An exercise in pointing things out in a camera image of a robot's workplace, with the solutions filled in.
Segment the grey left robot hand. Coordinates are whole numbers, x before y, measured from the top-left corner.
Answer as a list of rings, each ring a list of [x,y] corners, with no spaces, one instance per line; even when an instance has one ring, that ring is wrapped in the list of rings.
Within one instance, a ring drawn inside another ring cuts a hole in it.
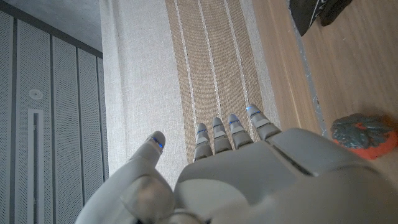
[[[246,109],[195,133],[193,163],[171,187],[156,170],[165,136],[152,133],[93,194],[78,223],[396,223],[397,189],[371,163],[304,129],[281,131]]]

